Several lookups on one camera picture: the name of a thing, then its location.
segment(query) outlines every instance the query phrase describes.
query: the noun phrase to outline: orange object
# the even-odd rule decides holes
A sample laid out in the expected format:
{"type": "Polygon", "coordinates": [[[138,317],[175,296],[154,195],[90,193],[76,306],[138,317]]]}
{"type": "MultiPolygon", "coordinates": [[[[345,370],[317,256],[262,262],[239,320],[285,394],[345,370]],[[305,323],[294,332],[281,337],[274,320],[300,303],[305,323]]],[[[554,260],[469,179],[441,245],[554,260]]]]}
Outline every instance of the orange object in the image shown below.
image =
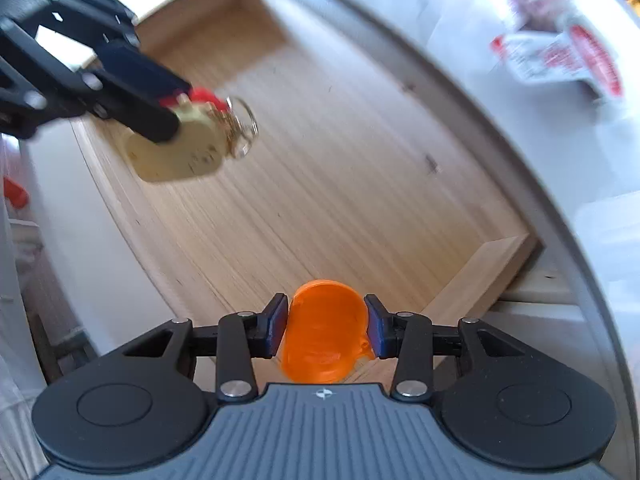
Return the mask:
{"type": "Polygon", "coordinates": [[[29,203],[29,193],[14,179],[4,176],[2,182],[4,183],[4,197],[13,207],[22,209],[29,203]]]}
{"type": "Polygon", "coordinates": [[[295,293],[284,335],[282,370],[297,383],[335,383],[361,357],[373,359],[367,306],[350,286],[305,283],[295,293]]]}

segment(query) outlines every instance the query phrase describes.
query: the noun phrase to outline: red tag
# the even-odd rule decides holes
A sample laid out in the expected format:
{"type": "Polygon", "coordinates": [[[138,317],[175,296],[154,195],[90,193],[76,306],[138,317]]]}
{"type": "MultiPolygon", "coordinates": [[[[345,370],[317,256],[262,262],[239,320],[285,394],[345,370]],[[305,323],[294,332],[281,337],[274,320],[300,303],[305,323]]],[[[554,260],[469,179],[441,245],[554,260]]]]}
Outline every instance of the red tag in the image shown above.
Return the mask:
{"type": "MultiPolygon", "coordinates": [[[[192,88],[189,90],[189,99],[192,103],[211,103],[219,112],[226,112],[229,110],[229,105],[226,101],[219,99],[212,91],[207,90],[206,88],[192,88]]],[[[178,96],[163,97],[158,102],[161,106],[166,108],[177,106],[178,96]]]]}
{"type": "Polygon", "coordinates": [[[489,44],[491,50],[493,50],[498,56],[500,56],[501,59],[504,59],[504,56],[506,54],[504,51],[504,45],[502,44],[503,39],[504,34],[501,34],[500,36],[496,36],[496,38],[489,44]]]}
{"type": "Polygon", "coordinates": [[[593,34],[581,25],[572,25],[569,37],[594,79],[615,97],[622,96],[620,76],[613,60],[593,34]]]}

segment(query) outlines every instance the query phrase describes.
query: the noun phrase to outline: logo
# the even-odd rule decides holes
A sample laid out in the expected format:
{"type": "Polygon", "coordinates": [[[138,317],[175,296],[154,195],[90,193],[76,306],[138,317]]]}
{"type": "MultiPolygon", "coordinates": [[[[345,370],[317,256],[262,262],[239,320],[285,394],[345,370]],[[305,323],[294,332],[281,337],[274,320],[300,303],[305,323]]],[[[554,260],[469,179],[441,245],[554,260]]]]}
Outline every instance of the logo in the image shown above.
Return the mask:
{"type": "Polygon", "coordinates": [[[316,397],[320,397],[322,400],[327,400],[334,393],[328,388],[322,388],[321,390],[316,391],[316,397]]]}

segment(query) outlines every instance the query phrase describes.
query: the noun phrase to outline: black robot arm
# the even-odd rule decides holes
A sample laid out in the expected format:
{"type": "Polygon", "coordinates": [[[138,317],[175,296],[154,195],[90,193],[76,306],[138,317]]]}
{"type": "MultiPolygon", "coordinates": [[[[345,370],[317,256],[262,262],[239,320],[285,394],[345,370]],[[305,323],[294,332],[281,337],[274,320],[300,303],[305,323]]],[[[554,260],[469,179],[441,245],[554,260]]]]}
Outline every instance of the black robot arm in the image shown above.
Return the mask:
{"type": "Polygon", "coordinates": [[[158,99],[191,86],[140,52],[134,20],[118,0],[0,0],[0,131],[29,139],[90,112],[153,142],[173,138],[178,117],[158,99]],[[102,67],[70,70],[35,41],[41,26],[92,48],[102,67]]]}

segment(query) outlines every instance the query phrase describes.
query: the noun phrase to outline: wooden board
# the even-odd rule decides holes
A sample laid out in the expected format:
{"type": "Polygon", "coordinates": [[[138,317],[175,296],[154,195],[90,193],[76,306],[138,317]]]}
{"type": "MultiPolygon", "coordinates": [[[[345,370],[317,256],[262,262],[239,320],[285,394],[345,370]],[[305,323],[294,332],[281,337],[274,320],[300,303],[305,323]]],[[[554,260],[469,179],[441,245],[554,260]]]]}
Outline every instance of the wooden board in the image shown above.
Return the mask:
{"type": "MultiPolygon", "coordinates": [[[[532,248],[429,111],[293,1],[175,0],[139,34],[194,86],[242,96],[261,129],[247,158],[215,176],[150,184],[119,154],[123,126],[74,124],[124,237],[176,314],[213,324],[328,278],[452,324],[484,312],[532,248]]],[[[379,365],[365,366],[367,378],[379,365]]],[[[255,367],[261,383],[283,378],[277,360],[255,367]]]]}

